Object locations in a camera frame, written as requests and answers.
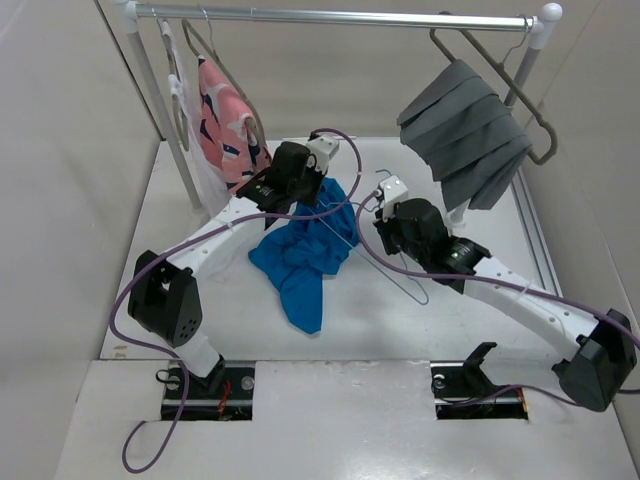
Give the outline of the light blue wire hanger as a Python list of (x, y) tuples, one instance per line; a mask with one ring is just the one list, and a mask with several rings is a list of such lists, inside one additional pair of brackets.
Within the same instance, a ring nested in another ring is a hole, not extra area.
[(291, 226), (300, 233), (304, 248), (309, 252), (306, 264), (320, 274), (320, 279), (323, 279), (336, 275), (349, 254), (354, 252), (377, 271), (378, 277), (384, 277), (418, 305), (426, 306), (429, 303), (429, 295), (417, 279), (406, 276), (417, 286), (418, 296), (384, 272), (359, 250), (360, 237), (356, 229), (353, 204), (347, 200), (347, 195), (335, 179), (326, 177), (323, 180), (316, 207), (301, 206), (296, 213), (303, 216), (326, 213), (338, 207), (343, 201), (345, 205), (331, 215), (291, 223)]

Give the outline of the blue t shirt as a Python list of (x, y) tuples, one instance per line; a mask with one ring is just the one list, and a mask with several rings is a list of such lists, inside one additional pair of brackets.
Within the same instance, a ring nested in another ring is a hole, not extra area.
[(335, 276), (358, 245), (355, 212), (339, 183), (323, 181), (315, 207), (298, 205), (298, 217), (267, 234), (248, 253), (277, 290), (287, 320), (314, 335), (322, 328), (323, 280)]

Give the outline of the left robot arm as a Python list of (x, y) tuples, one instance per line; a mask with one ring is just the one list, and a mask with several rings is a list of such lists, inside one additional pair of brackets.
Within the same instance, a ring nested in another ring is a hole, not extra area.
[(226, 231), (169, 256), (132, 288), (129, 316), (182, 359), (189, 372), (188, 384), (199, 395), (208, 397), (220, 390), (225, 361), (201, 330), (198, 281), (221, 268), (242, 244), (265, 231), (275, 219), (253, 219), (237, 226), (231, 222), (262, 212), (287, 214), (294, 204), (313, 206), (338, 149), (338, 141), (328, 135), (311, 138), (304, 145), (282, 142), (271, 165), (244, 183), (192, 237), (223, 225), (229, 227)]

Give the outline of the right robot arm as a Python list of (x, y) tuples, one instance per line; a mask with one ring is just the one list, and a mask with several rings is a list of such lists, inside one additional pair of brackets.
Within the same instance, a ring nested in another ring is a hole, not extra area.
[(600, 313), (534, 287), (485, 247), (450, 234), (426, 199), (375, 198), (374, 226), (385, 253), (408, 256), (419, 276), (498, 310), (551, 345), (560, 356), (552, 370), (571, 401), (602, 412), (622, 392), (639, 344), (624, 314)]

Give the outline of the pink patterned shirt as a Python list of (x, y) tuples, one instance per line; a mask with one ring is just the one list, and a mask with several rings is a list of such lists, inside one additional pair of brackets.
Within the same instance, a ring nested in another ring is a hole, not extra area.
[(256, 119), (240, 92), (213, 61), (198, 58), (201, 103), (200, 145), (209, 164), (235, 192), (271, 165), (266, 144), (255, 133)]

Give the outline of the taupe hanger with white garment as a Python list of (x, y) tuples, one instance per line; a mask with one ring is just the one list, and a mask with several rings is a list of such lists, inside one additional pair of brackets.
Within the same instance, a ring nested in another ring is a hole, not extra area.
[(184, 76), (184, 66), (169, 23), (162, 20), (160, 29), (169, 65), (167, 82), (172, 102), (174, 125), (182, 147), (185, 151), (189, 151), (192, 125), (188, 103), (189, 90)]

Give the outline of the taupe hanger with pink shirt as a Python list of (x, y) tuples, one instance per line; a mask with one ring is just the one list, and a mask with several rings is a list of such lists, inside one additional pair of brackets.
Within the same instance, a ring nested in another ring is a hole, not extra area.
[(260, 115), (257, 109), (255, 108), (253, 102), (249, 99), (248, 95), (245, 93), (244, 89), (240, 86), (238, 81), (234, 78), (234, 76), (231, 74), (231, 72), (228, 70), (228, 68), (224, 65), (221, 58), (219, 57), (213, 43), (213, 28), (212, 28), (211, 20), (209, 19), (209, 16), (203, 7), (201, 7), (200, 10), (204, 14), (205, 20), (207, 21), (207, 24), (209, 27), (209, 40), (206, 41), (188, 19), (182, 19), (181, 26), (182, 26), (183, 35), (187, 43), (187, 46), (195, 57), (200, 57), (206, 54), (208, 58), (221, 71), (225, 79), (228, 80), (230, 84), (236, 89), (236, 91), (241, 96), (245, 104), (249, 107), (253, 115), (253, 119), (249, 122), (249, 127), (251, 132), (256, 136), (256, 138), (262, 144), (265, 144), (266, 135), (265, 135), (264, 126), (260, 118)]

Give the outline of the grey pleated skirt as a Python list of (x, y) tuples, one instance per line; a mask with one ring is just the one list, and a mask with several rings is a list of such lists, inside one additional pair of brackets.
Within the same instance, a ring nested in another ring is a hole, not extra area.
[(532, 150), (494, 89), (467, 63), (451, 62), (398, 115), (403, 145), (441, 184), (444, 205), (490, 210)]

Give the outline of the white garment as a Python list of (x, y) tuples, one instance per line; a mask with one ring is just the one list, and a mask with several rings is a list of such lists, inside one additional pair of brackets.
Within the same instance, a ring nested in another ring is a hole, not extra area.
[(189, 86), (189, 83), (188, 90), (188, 103), (191, 115), (192, 137), (190, 150), (187, 152), (191, 154), (191, 158), (197, 172), (197, 177), (200, 185), (201, 202), (206, 208), (209, 216), (213, 218), (227, 206), (231, 194), (227, 190), (226, 184), (222, 179), (222, 172), (220, 171), (220, 169), (210, 164), (205, 158), (199, 137), (199, 121), (201, 120), (201, 115), (198, 113), (194, 91)]

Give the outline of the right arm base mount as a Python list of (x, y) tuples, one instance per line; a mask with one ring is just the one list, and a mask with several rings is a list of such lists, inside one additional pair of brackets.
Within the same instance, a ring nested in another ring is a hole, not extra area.
[(522, 391), (497, 395), (503, 385), (494, 384), (481, 366), (497, 347), (482, 342), (464, 360), (430, 363), (431, 391), (438, 420), (527, 420)]

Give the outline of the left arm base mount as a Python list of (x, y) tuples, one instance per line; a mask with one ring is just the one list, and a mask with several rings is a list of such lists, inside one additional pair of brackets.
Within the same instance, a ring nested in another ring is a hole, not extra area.
[[(190, 380), (183, 413), (184, 421), (250, 421), (253, 416), (255, 386), (255, 362), (230, 362), (227, 364), (221, 384), (213, 392)], [(183, 394), (184, 375), (175, 363), (160, 369), (156, 381), (163, 385), (160, 407), (162, 420), (173, 420), (178, 412)]]

